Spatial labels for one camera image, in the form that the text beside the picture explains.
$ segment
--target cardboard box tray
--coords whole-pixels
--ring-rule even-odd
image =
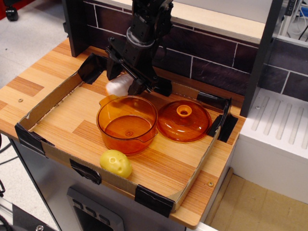
[[[98,65],[94,69],[92,62]],[[99,101],[106,95],[105,62],[104,57],[90,55],[75,74],[17,123],[20,143],[168,217],[179,208],[202,170],[219,136],[220,125],[215,125],[214,137],[206,136],[192,143],[177,143],[159,133],[145,151],[129,156],[133,172],[128,179],[102,169],[99,159],[107,148],[97,128],[96,115]],[[141,96],[157,110],[184,99],[155,92]],[[213,110],[209,113],[213,121],[221,114]]]

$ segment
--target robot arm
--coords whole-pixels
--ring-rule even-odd
[[[126,33],[126,42],[109,38],[107,77],[116,78],[123,69],[133,78],[129,95],[144,90],[159,89],[161,94],[171,93],[171,83],[159,78],[152,66],[163,36],[172,28],[173,0],[133,0],[133,21]]]

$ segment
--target black tape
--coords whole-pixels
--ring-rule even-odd
[[[138,185],[136,188],[135,201],[167,218],[174,204],[173,200],[159,195],[141,185]]]
[[[77,72],[80,75],[82,81],[88,84],[92,84],[106,69],[107,58],[92,53],[83,62]]]
[[[97,171],[77,163],[72,159],[69,159],[69,162],[73,170],[75,170],[79,175],[91,180],[95,184],[100,184],[102,182],[102,177]]]
[[[44,141],[51,146],[54,146],[54,144],[50,143],[35,132],[27,131],[23,126],[21,126],[20,123],[17,123],[15,125],[15,130],[20,144],[43,156],[45,156],[45,152],[43,150],[41,141]]]

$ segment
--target black cable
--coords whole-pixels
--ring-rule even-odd
[[[303,34],[306,32],[308,26],[306,27],[306,29],[303,31],[303,33],[299,36],[298,40],[300,40],[300,38],[303,36]]]
[[[1,147],[1,145],[2,145],[2,134],[0,134],[0,147]],[[4,148],[2,148],[2,149],[0,150],[0,154],[3,153],[5,150],[7,150],[11,145],[12,145],[12,144],[9,143],[9,144],[6,145]]]
[[[2,148],[2,149],[0,150],[0,153],[3,153],[3,152],[4,152],[5,150],[7,150],[11,145],[12,145],[11,143],[9,143],[8,145],[6,145],[4,148]]]
[[[12,227],[9,225],[9,223],[6,221],[6,219],[2,215],[0,215],[0,220],[3,223],[3,226],[5,227],[7,231],[13,231]]]
[[[0,165],[4,165],[4,164],[6,164],[6,163],[8,163],[8,162],[10,162],[10,161],[12,161],[12,160],[14,160],[14,159],[17,159],[17,158],[18,158],[18,156],[15,156],[15,157],[13,157],[12,159],[9,159],[9,160],[6,160],[6,161],[0,163]]]

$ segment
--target wooden countertop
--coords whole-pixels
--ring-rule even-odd
[[[69,47],[69,41],[66,39],[59,46],[50,51],[47,55],[33,64],[26,71],[21,73],[8,85],[0,89],[0,131],[1,133],[7,135],[9,138],[18,140],[14,126],[19,122],[33,107],[35,107],[43,98],[45,98],[51,91],[58,87],[65,79],[74,74],[84,60],[91,53],[105,55],[103,50],[98,48],[89,47],[86,51],[80,54],[77,58],[71,56],[71,51]],[[100,89],[99,82],[97,85],[91,85],[91,91],[94,92],[93,97],[103,98],[104,91]],[[160,97],[163,101],[174,101],[177,100],[179,96],[171,95],[170,98],[157,95],[156,93],[147,94],[148,97]],[[185,197],[185,200],[181,204],[180,208],[175,212],[170,214],[170,219],[179,222],[188,228],[194,229],[208,204],[208,201],[215,189],[215,186],[222,174],[222,171],[226,165],[226,162],[231,154],[235,141],[238,138],[239,132],[244,124],[245,118],[239,116],[240,102],[235,102],[235,106],[232,106],[232,114],[239,118],[231,137],[227,143],[217,141],[213,151],[207,160],[205,166],[200,172],[196,182],[192,186],[188,195]],[[94,112],[90,114],[96,115],[98,108],[94,108]],[[211,112],[212,116],[218,115],[217,112]],[[89,118],[89,121],[95,121],[96,118]],[[45,120],[45,126],[48,126],[50,121],[48,118]],[[71,130],[72,133],[78,133],[78,129],[87,129],[89,125],[87,122],[81,121],[78,128],[70,127],[70,124],[67,123],[65,127],[68,130]],[[65,145],[63,139],[60,137],[57,138],[57,134],[49,134],[48,132],[44,133],[42,126],[38,126],[38,132],[43,134],[43,137],[48,141],[51,141],[57,147],[61,147],[64,151],[68,152],[71,149],[74,152],[74,147]],[[160,136],[159,142],[164,143],[164,138]],[[102,143],[102,140],[97,139],[93,141],[94,145],[98,146]],[[185,154],[187,158],[192,155],[197,147],[198,143],[192,143],[187,146]],[[196,165],[196,162],[191,162],[188,160],[185,163],[185,168],[190,169]],[[208,183],[214,183],[214,187],[209,187]]]

